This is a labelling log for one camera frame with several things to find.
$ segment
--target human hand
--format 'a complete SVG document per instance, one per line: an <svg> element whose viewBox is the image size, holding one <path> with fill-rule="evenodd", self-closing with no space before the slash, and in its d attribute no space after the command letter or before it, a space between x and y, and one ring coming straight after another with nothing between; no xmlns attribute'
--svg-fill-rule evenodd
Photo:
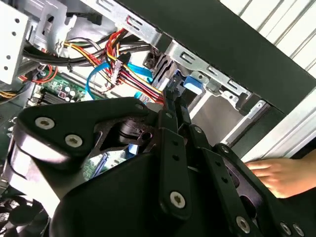
<svg viewBox="0 0 316 237"><path fill-rule="evenodd" d="M277 198L288 198L316 187L315 151L303 159L265 159L246 165Z"/></svg>

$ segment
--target screw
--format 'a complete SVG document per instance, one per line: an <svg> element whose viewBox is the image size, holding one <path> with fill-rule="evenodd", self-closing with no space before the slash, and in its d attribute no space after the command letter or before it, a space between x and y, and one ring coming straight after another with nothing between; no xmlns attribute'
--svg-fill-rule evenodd
<svg viewBox="0 0 316 237"><path fill-rule="evenodd" d="M284 232L286 232L289 236L292 234L291 230L288 228L288 226L285 223L281 222L280 225L282 229L284 230Z"/></svg>
<svg viewBox="0 0 316 237"><path fill-rule="evenodd" d="M136 108L140 109L140 110L143 110L144 109L144 106L142 106L141 104L135 104Z"/></svg>
<svg viewBox="0 0 316 237"><path fill-rule="evenodd" d="M169 118L173 118L173 116L172 116L172 114L170 114L170 113L166 113L166 115L169 117Z"/></svg>
<svg viewBox="0 0 316 237"><path fill-rule="evenodd" d="M225 153L229 153L229 150L227 149L227 147L222 146L222 150L223 150Z"/></svg>
<svg viewBox="0 0 316 237"><path fill-rule="evenodd" d="M200 129L199 127L195 126L194 129L195 129L198 133L202 133L202 129Z"/></svg>
<svg viewBox="0 0 316 237"><path fill-rule="evenodd" d="M246 234L250 233L250 226L243 217L236 217L236 223L239 226L239 228L241 228L241 230L244 231Z"/></svg>
<svg viewBox="0 0 316 237"><path fill-rule="evenodd" d="M74 134L70 134L65 138L65 142L70 147L80 147L82 145L82 139Z"/></svg>
<svg viewBox="0 0 316 237"><path fill-rule="evenodd" d="M257 108L261 108L263 106L263 103L258 103Z"/></svg>
<svg viewBox="0 0 316 237"><path fill-rule="evenodd" d="M184 197L181 195L181 193L178 192L172 192L170 194L170 201L174 206L180 209L184 208L184 206L186 205Z"/></svg>
<svg viewBox="0 0 316 237"><path fill-rule="evenodd" d="M39 74L40 74L42 77L46 76L46 72L45 72L45 71L40 71Z"/></svg>
<svg viewBox="0 0 316 237"><path fill-rule="evenodd" d="M35 120L35 125L41 129L51 129L55 126L55 122L47 117L39 117Z"/></svg>
<svg viewBox="0 0 316 237"><path fill-rule="evenodd" d="M300 235L300 236L305 236L304 235L304 232L302 231L302 229L298 226L298 225L296 225L296 224L293 224L293 227L294 227L294 229L296 230L296 232Z"/></svg>

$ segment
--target blue cable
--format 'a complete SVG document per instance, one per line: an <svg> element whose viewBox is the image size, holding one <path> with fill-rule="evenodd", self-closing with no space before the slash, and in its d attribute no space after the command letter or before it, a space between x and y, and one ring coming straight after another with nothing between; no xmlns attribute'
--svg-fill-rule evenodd
<svg viewBox="0 0 316 237"><path fill-rule="evenodd" d="M137 73L139 75L148 77L147 81L152 82L153 81L153 74L150 70L148 70L147 68L142 68L142 67L138 67L136 65L133 65L131 63L127 64L127 66L134 72ZM96 75L99 71L105 69L105 68L109 68L110 65L106 62L100 64L99 66L97 66L96 68L93 69L93 71L90 73L90 75L87 78L87 82L85 84L85 92L88 93L91 98L93 100L95 100L95 96L92 94L91 90L90 90L90 86L89 86L89 82L91 80L91 78Z"/></svg>

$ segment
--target cooling fan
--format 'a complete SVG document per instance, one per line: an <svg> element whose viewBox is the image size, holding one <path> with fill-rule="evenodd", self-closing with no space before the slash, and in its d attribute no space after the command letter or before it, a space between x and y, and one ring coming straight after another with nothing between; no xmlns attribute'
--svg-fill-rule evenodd
<svg viewBox="0 0 316 237"><path fill-rule="evenodd" d="M0 221L0 235L4 234L4 237L40 236L39 234L46 226L45 220L40 223L37 221L37 217L42 212L44 212L42 205L35 200L28 203L23 196L5 197L0 204L0 216L2 219L5 218Z"/></svg>

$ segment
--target metal bracket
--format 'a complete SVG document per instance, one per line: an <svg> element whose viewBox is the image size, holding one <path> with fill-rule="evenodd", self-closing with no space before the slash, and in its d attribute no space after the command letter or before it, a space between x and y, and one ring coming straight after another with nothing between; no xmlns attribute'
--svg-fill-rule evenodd
<svg viewBox="0 0 316 237"><path fill-rule="evenodd" d="M138 36L145 42L155 46L161 33L155 27L148 24L130 10L118 4L114 0L81 0L100 14L120 24L132 34Z"/></svg>
<svg viewBox="0 0 316 237"><path fill-rule="evenodd" d="M59 56L64 47L67 34L74 27L77 20L77 17L73 16L66 25L66 13L67 7L59 1L46 0L35 34L31 36L31 41ZM50 17L54 17L52 23L48 22Z"/></svg>
<svg viewBox="0 0 316 237"><path fill-rule="evenodd" d="M204 77L207 77L208 80L213 79L219 82L235 95L241 95L242 93L245 93L249 96L251 94L250 91L237 84L221 71L209 65L207 62L187 50L175 40L173 40L170 44L169 48L166 51L166 54L169 55L171 59L173 59L177 63L180 63L187 69L200 72L202 74L202 77L199 76L196 79L203 84L205 84Z"/></svg>
<svg viewBox="0 0 316 237"><path fill-rule="evenodd" d="M28 16L0 1L1 45L0 80L11 84L20 64Z"/></svg>
<svg viewBox="0 0 316 237"><path fill-rule="evenodd" d="M238 124L226 135L226 137L221 141L224 144L230 144L234 141L241 133L246 129L246 127L252 122L252 119L266 107L266 102L264 100L259 100L258 103L251 108L250 112L244 116Z"/></svg>

